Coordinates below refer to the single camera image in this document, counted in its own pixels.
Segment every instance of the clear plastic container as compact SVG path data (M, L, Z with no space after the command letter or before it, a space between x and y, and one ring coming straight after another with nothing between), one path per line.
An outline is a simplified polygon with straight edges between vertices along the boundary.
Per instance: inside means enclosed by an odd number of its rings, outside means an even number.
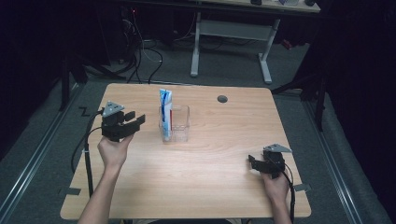
M159 109L160 132L163 142L187 142L190 128L190 107L187 105L172 106L172 130L165 131L162 123L161 107Z

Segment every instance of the table top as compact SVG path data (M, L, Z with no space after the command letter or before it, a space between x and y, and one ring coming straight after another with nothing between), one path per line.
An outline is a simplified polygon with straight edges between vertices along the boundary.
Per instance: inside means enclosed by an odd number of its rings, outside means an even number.
M186 143L164 144L159 130L159 89L173 92L174 105L190 107ZM225 95L227 103L218 96ZM146 115L134 135L111 205L114 218L241 218L271 217L259 172L248 155L262 160L262 148L278 143L290 147L271 92L265 88L110 84L100 108L112 101L124 112ZM93 128L99 127L97 117ZM100 131L89 142L93 184L103 173L97 146ZM78 219L89 200L84 155L67 195L62 218ZM290 153L284 153L294 177L301 178ZM303 191L296 192L295 216L308 217L311 208Z
M312 7L309 7L306 5L304 0L299 0L297 6L283 6L279 1L272 1L272 0L262 0L261 6L252 5L250 3L250 0L201 0L201 2L237 5L244 7L263 7L263 8L300 11L300 12L314 12L314 13L320 12L320 7L318 6L318 4L314 4Z

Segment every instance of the dark background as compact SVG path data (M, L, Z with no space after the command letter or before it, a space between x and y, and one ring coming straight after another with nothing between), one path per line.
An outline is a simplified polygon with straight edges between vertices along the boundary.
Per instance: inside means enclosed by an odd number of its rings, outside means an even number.
M393 221L396 201L394 1L318 1L321 14L341 18L282 20L276 43L311 43L295 79L325 76L337 117L355 156ZM124 55L120 9L92 2L2 1L0 4L3 158L47 98L70 51L99 64ZM139 8L143 35L172 40L190 28L192 12ZM318 85L305 83L303 89Z

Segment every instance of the gray carpet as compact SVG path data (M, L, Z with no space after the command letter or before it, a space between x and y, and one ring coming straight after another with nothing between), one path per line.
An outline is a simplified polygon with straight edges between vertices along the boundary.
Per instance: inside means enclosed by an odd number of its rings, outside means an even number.
M306 45L286 50L282 46L274 45L268 57L274 83L266 85L263 83L261 69L257 62L256 53L260 52L260 45L260 42L244 46L228 43L222 44L217 50L210 50L216 47L217 43L204 43L201 51L200 74L196 78L191 78L189 42L179 43L173 48L163 46L161 43L154 46L153 42L148 42L147 47L152 46L163 55L163 65L153 76L152 83L166 81L193 85L274 89L292 80L309 47ZM146 50L146 54L149 58L142 56L139 69L141 80L147 80L159 64L154 62L159 60L156 53ZM117 70L120 67L121 65L114 64L110 69ZM72 154L85 132L89 119L89 117L82 116L83 109L81 108L87 108L86 114L95 112L101 106L99 104L106 85L114 82L121 81L90 76L88 83L78 88L81 93L70 105L59 129L53 133L48 152L15 209L11 209L8 223L75 223L75 221L62 220L59 213L64 201L64 190L68 188L73 176ZM134 77L132 83L136 82L137 79ZM57 85L53 89L47 101L31 117L28 127L18 142L1 161L1 203L5 201L24 167L34 155L51 122L59 115L60 88L60 85ZM316 127L312 125L311 117L306 111L306 104L311 103L302 103L298 91L289 91L274 97L302 180L312 187L307 192L312 215L307 218L296 218L295 223L350 223L326 165ZM323 128L323 134L359 209L361 222L390 223L382 205L376 200L370 183L361 171L359 163L353 156L332 111L329 99L326 101ZM253 223L272 223L272 220L260 218L254 219Z

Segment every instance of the white metal leg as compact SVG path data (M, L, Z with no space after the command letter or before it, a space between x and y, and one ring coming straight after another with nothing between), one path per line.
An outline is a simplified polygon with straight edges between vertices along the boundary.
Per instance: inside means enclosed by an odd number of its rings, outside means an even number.
M280 20L275 20L273 26L259 26L252 24L241 24L235 22L207 21L201 20L201 13L197 13L197 21L195 28L195 43L192 53L191 76L198 76L199 68L199 41L200 35L218 35L226 37L247 38L256 40L265 40L266 46L263 53L259 54L260 65L262 67L262 75L264 82L272 83L271 75L268 69L267 57L271 46L274 42L277 27Z
M198 76L200 34L201 34L201 12L198 12L196 28L195 28L195 44L194 44L194 51L192 53L192 62L191 62L191 76L192 77Z
M274 38L276 35L277 27L279 26L280 20L275 20L274 25L272 26L271 32L269 34L267 45L265 46L264 53L259 54L260 65L262 66L262 76L264 77L264 82L267 84L272 83L270 70L268 69L267 57L270 52L271 46L274 42Z

